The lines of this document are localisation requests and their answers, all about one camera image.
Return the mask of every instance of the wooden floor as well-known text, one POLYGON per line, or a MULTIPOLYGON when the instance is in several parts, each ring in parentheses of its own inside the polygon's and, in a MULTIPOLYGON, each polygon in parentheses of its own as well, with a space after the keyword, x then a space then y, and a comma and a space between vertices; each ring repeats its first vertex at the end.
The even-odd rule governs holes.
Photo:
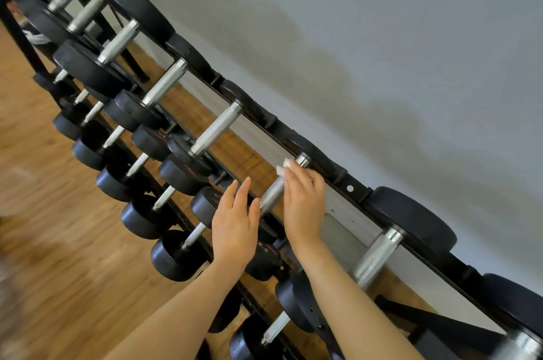
MULTIPOLYGON (((124 204, 100 192, 96 171, 73 158, 72 142, 51 124, 57 106, 31 80, 31 68, 3 27, 0 43, 0 349, 10 359, 99 360, 185 284, 153 269, 153 242, 123 227, 124 204), (8 321, 14 323, 6 331, 8 321)), ((161 74, 138 48, 132 52, 152 78, 161 74)), ((215 118, 181 87, 163 104, 195 135, 215 118)), ((258 195, 275 180, 275 165, 231 131, 212 152, 240 179, 250 175, 258 195)), ((148 167, 156 175, 157 164, 148 167)), ((174 200, 195 221, 190 198, 176 194, 174 200)), ((275 211, 282 216, 282 205, 275 211)), ((274 281, 242 281, 271 316, 281 312, 274 281)), ((378 293, 431 309, 387 271, 370 291, 378 293)), ((208 336, 214 359, 230 358, 230 337, 246 316, 242 308, 227 330, 208 336)), ((308 360, 329 358, 315 335, 292 324, 286 333, 308 360)))

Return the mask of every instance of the gray wall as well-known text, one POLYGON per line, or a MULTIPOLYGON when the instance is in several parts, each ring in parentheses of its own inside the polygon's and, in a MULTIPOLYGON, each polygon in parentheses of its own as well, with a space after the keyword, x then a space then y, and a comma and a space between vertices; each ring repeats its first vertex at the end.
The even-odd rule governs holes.
POLYGON ((215 69, 363 183, 543 294, 543 0, 153 0, 215 69))

